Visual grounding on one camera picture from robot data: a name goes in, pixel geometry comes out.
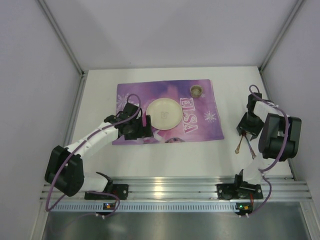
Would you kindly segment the iridescent metal fork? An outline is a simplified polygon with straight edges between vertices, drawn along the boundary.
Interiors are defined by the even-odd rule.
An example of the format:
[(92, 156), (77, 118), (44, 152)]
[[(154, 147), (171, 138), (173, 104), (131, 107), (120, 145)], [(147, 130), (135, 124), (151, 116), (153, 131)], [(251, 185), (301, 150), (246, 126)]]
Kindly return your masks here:
[(251, 157), (252, 157), (252, 159), (254, 160), (254, 159), (257, 157), (257, 155), (255, 154), (255, 152), (254, 152), (254, 150), (253, 150), (253, 148), (252, 148), (252, 146), (251, 146), (251, 143), (250, 143), (249, 139), (248, 139), (247, 137), (245, 137), (245, 139), (246, 139), (246, 142), (247, 142), (247, 145), (248, 145), (248, 148), (249, 148)]

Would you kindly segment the gold metal spoon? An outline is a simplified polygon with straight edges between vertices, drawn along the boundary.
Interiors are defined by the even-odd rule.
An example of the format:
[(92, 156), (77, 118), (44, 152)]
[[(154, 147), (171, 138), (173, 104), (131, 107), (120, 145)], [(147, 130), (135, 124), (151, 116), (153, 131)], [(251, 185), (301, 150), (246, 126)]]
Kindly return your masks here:
[(235, 154), (239, 154), (240, 153), (240, 149), (241, 149), (241, 144), (242, 144), (242, 140), (243, 140), (243, 138), (244, 138), (244, 134), (242, 134), (241, 135), (241, 138), (240, 138), (240, 140), (239, 140), (239, 143), (238, 143), (238, 145), (237, 145), (237, 147), (236, 147), (236, 149), (235, 149)]

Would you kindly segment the cream round plate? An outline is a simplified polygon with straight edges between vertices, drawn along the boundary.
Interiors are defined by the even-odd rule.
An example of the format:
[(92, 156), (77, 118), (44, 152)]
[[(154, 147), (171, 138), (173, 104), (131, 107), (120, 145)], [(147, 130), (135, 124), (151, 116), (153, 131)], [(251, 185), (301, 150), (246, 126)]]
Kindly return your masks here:
[(173, 99), (158, 98), (148, 105), (146, 115), (150, 116), (153, 128), (166, 131), (175, 128), (181, 122), (183, 110)]

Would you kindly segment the small glass cup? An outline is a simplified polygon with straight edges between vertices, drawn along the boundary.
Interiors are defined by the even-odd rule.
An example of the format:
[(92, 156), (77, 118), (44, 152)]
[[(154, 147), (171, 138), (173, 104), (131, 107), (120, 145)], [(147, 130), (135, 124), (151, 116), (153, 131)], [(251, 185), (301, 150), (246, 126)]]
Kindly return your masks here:
[(190, 87), (190, 95), (192, 98), (200, 98), (203, 94), (203, 88), (200, 85), (192, 85)]

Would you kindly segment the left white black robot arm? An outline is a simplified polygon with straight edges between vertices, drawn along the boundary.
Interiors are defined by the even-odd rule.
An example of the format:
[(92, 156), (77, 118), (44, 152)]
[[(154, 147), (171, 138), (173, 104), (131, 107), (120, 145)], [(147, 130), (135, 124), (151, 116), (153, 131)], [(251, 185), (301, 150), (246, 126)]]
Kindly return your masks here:
[(119, 138), (137, 140), (153, 136), (151, 116), (127, 103), (116, 115), (110, 115), (87, 136), (68, 146), (56, 146), (44, 175), (47, 183), (68, 197), (78, 192), (105, 192), (111, 178), (104, 173), (88, 173), (84, 163), (103, 147)]

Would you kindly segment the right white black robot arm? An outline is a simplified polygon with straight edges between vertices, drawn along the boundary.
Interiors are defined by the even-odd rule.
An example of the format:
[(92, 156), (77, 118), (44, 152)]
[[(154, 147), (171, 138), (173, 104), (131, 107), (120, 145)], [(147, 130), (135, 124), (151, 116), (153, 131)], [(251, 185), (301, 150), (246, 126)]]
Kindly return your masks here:
[(241, 137), (247, 135), (258, 140), (262, 160), (253, 160), (235, 175), (237, 192), (256, 193), (265, 173), (279, 162), (294, 158), (299, 149), (302, 120), (287, 115), (272, 101), (262, 99), (262, 94), (248, 96), (247, 112), (236, 127)]

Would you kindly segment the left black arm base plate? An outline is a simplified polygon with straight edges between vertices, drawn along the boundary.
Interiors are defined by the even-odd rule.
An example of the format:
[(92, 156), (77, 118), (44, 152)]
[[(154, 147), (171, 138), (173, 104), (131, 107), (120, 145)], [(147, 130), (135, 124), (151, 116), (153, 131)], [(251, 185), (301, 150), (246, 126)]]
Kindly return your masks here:
[[(104, 193), (113, 194), (120, 200), (126, 200), (129, 194), (128, 184), (108, 184), (103, 190)], [(84, 195), (85, 200), (114, 200), (115, 198), (107, 195), (99, 195), (96, 193), (86, 192)]]

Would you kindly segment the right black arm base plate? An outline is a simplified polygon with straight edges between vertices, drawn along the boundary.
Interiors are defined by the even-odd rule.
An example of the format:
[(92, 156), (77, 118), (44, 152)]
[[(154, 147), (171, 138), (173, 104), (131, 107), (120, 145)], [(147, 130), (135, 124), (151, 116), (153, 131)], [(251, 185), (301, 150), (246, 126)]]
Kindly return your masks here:
[(264, 198), (261, 186), (259, 184), (241, 183), (221, 183), (216, 185), (219, 200), (254, 200)]

